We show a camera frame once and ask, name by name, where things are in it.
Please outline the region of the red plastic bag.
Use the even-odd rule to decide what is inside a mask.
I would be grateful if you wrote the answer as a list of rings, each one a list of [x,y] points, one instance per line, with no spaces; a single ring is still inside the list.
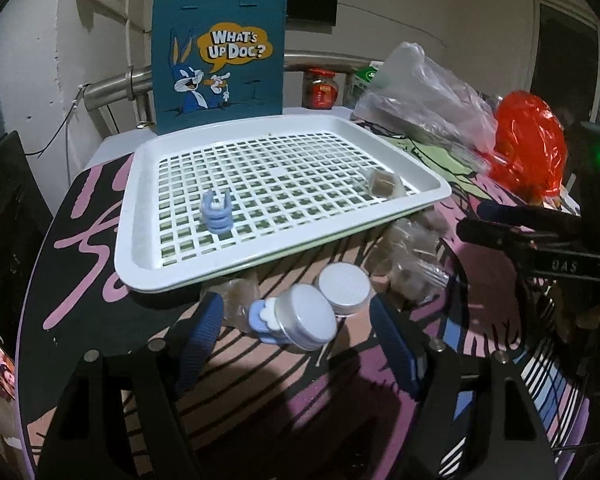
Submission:
[[[556,200],[568,150],[564,128],[548,104],[525,91],[510,92],[495,112],[489,177],[531,205]]]

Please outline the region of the metal bed rail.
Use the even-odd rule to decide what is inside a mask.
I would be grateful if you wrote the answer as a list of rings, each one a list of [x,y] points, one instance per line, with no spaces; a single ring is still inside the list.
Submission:
[[[371,58],[364,56],[289,50],[285,52],[284,70],[287,73],[303,73],[309,68],[321,67],[336,74],[343,74],[346,76],[346,83],[350,84],[352,75],[371,62]],[[119,101],[132,102],[137,114],[137,127],[145,128],[155,123],[148,96],[151,91],[151,66],[129,66],[122,74],[88,84],[83,93],[83,102],[90,113]]]

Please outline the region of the black cabinet under bottle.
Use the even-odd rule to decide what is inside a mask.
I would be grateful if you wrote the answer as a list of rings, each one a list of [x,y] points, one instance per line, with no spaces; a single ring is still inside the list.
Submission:
[[[36,257],[52,222],[15,131],[0,140],[0,340],[15,354]]]

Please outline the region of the blue hair claw clip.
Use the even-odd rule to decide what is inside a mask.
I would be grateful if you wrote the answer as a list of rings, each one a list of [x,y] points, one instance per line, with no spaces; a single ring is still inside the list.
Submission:
[[[200,203],[200,213],[202,222],[212,234],[220,235],[233,229],[233,205],[228,191],[216,194],[215,190],[210,188],[204,192]]]

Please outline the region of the clear plastic bag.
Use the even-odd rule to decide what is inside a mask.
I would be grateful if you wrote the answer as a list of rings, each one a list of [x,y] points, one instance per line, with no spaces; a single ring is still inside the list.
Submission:
[[[480,174],[490,170],[496,133],[492,108],[419,44],[402,42],[389,54],[353,115],[397,136],[444,148]]]

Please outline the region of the green white carton box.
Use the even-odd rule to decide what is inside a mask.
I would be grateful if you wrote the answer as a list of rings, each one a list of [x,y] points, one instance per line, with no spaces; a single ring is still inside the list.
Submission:
[[[355,108],[356,102],[358,102],[358,99],[367,90],[382,64],[384,64],[382,61],[372,61],[370,64],[359,68],[353,74],[347,76],[346,88],[344,89],[342,99],[344,107],[350,108],[350,110]]]

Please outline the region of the brown snack cube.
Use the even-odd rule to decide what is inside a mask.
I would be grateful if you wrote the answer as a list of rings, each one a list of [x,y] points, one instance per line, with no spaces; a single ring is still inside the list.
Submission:
[[[364,268],[370,275],[387,275],[395,264],[438,268],[438,246],[449,230],[449,222],[434,207],[396,220],[378,240]]]
[[[368,168],[362,171],[368,192],[371,196],[394,200],[406,195],[406,189],[399,176],[380,168]]]
[[[389,261],[391,290],[414,304],[428,304],[449,284],[450,274],[433,255],[395,250]]]
[[[258,274],[255,270],[235,275],[221,276],[202,285],[201,296],[215,292],[223,300],[223,324],[249,333],[248,321],[251,305],[262,298]]]

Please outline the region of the smartphone with lit screen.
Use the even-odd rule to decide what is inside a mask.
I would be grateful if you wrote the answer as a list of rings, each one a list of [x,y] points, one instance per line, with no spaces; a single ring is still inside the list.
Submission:
[[[16,397],[15,364],[0,346],[0,386],[12,400]]]

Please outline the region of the white perforated plastic tray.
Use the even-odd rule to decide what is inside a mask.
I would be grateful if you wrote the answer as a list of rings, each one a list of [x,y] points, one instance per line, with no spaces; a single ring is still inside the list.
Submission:
[[[362,171],[400,177],[406,195],[371,196]],[[202,194],[230,192],[234,226],[202,222]],[[449,183],[380,136],[337,116],[279,115],[157,136],[134,153],[114,268],[143,294],[212,280],[320,246],[449,197]]]

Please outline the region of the red lidded sauce jar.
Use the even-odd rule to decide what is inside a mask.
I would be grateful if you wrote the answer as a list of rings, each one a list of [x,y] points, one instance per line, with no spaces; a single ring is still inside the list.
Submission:
[[[309,110],[331,110],[338,98],[336,73],[312,67],[303,73],[302,106]]]

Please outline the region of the teal Bugs Bunny felt bag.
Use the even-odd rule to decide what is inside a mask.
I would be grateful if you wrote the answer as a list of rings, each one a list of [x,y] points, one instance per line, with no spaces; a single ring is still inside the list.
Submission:
[[[287,0],[154,0],[160,134],[282,114]]]

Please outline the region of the blue flower hair clip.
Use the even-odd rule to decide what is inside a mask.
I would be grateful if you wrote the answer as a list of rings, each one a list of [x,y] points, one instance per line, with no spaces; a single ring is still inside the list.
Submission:
[[[248,324],[253,336],[257,337],[262,344],[289,344],[277,321],[275,314],[275,298],[259,299],[249,308]]]

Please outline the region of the cartoon printed bed blanket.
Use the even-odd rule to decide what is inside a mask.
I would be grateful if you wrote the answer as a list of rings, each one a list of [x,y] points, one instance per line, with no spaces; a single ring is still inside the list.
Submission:
[[[73,370],[90,350],[125,356],[156,338],[181,333],[198,292],[144,298],[114,272],[131,155],[96,165],[70,186],[36,259],[18,334],[17,402],[27,471],[35,479],[150,479],[155,467],[140,429],[137,397],[117,392],[114,432],[93,405],[105,390],[84,382],[78,412],[50,454],[48,432]],[[527,290],[513,265],[454,234],[438,245],[452,273],[442,294],[412,319],[466,356],[504,350],[528,387],[561,477],[574,474],[590,404],[564,376],[552,343],[553,301]],[[282,349],[227,328],[199,385],[178,402],[188,440],[185,458],[215,479],[383,479],[410,429],[414,402],[396,388],[365,314],[341,321],[334,342],[310,353]]]

